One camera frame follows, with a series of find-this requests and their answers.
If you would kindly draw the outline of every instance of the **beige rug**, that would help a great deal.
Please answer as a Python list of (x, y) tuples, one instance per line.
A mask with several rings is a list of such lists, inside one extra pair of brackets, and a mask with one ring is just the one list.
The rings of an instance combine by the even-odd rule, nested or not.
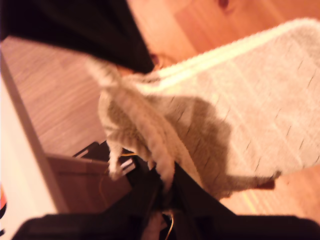
[(297, 19), (149, 75), (210, 194), (320, 163), (320, 23)]

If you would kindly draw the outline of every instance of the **bath mat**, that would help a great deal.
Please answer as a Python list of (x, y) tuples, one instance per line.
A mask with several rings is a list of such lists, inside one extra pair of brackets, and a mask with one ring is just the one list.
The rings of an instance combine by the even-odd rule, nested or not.
[(217, 199), (320, 163), (320, 23), (314, 19), (125, 78), (175, 127)]

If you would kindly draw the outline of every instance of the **wooden floor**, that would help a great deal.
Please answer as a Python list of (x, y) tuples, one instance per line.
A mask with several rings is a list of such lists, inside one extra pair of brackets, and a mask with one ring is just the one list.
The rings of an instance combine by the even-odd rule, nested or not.
[[(164, 66), (295, 18), (320, 19), (320, 0), (129, 0), (151, 52)], [(99, 90), (84, 56), (7, 38), (3, 52), (46, 152), (72, 156), (105, 137), (97, 116)], [(236, 214), (290, 214), (320, 223), (320, 166), (276, 181), (274, 190), (246, 190), (221, 202)]]

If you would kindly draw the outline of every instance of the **black bag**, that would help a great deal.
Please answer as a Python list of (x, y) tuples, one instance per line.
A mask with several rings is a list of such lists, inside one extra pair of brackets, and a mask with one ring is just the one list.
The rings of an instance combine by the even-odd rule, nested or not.
[(136, 72), (154, 68), (125, 0), (0, 0), (8, 35), (92, 54)]

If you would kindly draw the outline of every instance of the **rug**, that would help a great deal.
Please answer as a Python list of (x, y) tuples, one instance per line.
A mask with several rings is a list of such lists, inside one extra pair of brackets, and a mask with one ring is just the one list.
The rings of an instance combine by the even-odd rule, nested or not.
[(320, 163), (320, 23), (314, 19), (125, 78), (175, 127), (217, 199)]

